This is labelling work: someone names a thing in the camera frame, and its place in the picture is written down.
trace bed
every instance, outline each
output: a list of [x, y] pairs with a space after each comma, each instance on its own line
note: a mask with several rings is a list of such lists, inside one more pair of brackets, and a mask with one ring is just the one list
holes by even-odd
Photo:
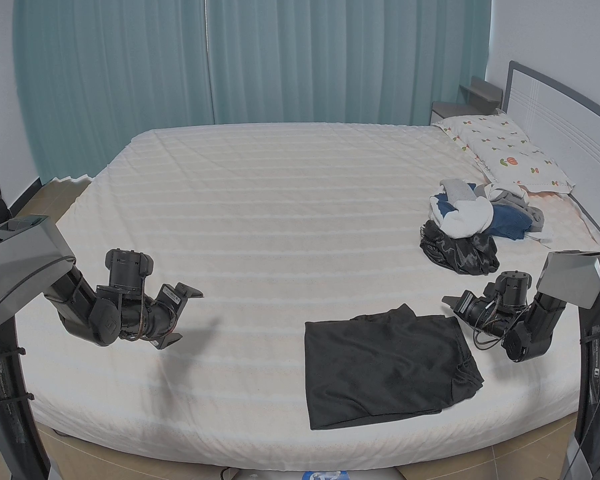
[[[549, 135], [542, 115], [528, 113], [547, 101], [516, 80], [530, 76], [522, 69], [510, 73], [509, 112], [540, 141], [534, 127]], [[549, 142], [542, 147], [556, 156]], [[553, 224], [552, 249], [600, 250], [600, 206], [589, 200], [587, 178], [565, 170], [582, 196], [544, 193], [531, 204]], [[429, 196], [449, 177], [484, 179], [437, 127], [246, 124], [138, 135], [58, 227], [92, 284], [106, 283], [104, 254], [120, 247], [155, 261], [147, 293], [182, 281], [205, 298], [189, 302], [178, 324], [183, 340], [163, 351], [120, 340], [94, 347], [67, 334], [48, 301], [33, 300], [17, 323], [36, 419], [152, 458], [302, 471], [433, 460], [574, 412], [578, 319], [568, 308], [540, 358], [513, 364], [499, 347], [473, 350], [484, 387], [440, 414], [310, 430], [305, 321], [402, 303], [416, 314], [448, 314], [443, 295], [480, 292], [495, 280], [442, 269], [418, 247]], [[501, 271], [525, 270], [534, 280], [550, 250], [527, 239], [496, 244]]]

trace white label sticker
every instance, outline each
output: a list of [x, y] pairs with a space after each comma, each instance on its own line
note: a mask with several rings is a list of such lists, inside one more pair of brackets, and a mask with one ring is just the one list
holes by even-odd
[[178, 297], [174, 292], [169, 290], [166, 286], [164, 288], [162, 288], [162, 291], [164, 292], [165, 295], [167, 295], [168, 298], [170, 298], [176, 304], [180, 304], [180, 301], [182, 299], [180, 297]]

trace black t-shirt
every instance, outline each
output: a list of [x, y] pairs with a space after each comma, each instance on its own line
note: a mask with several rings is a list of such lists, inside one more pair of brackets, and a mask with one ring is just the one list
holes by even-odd
[[456, 318], [417, 317], [407, 304], [306, 322], [304, 358], [312, 430], [438, 413], [484, 381]]

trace tile floor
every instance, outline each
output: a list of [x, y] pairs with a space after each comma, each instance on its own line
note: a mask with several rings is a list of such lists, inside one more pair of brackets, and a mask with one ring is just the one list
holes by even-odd
[[[45, 214], [57, 221], [88, 186], [89, 180], [52, 181], [23, 208], [24, 214]], [[56, 459], [64, 480], [217, 480], [221, 468], [147, 459], [116, 452], [72, 437], [61, 437], [39, 425], [42, 441]], [[399, 468], [406, 480], [555, 480], [575, 414], [497, 444], [447, 459]], [[0, 455], [0, 480], [9, 473]]]

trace robotic arm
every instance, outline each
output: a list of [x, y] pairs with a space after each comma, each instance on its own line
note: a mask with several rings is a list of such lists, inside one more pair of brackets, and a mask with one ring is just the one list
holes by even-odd
[[[462, 297], [444, 297], [443, 302], [471, 325], [478, 348], [501, 342], [515, 362], [544, 354], [566, 304], [578, 306], [580, 403], [560, 478], [600, 479], [600, 252], [550, 252], [536, 296], [527, 305], [530, 285], [529, 274], [504, 272], [496, 283], [487, 284], [483, 297], [466, 290]], [[476, 332], [496, 338], [476, 342]]]
[[163, 284], [145, 295], [153, 271], [150, 256], [111, 250], [105, 257], [109, 284], [91, 288], [55, 224], [30, 215], [0, 225], [0, 452], [13, 480], [60, 479], [36, 430], [22, 375], [15, 314], [40, 292], [55, 306], [64, 328], [99, 346], [117, 338], [149, 341], [163, 349], [182, 338], [173, 332], [187, 300], [198, 290]]

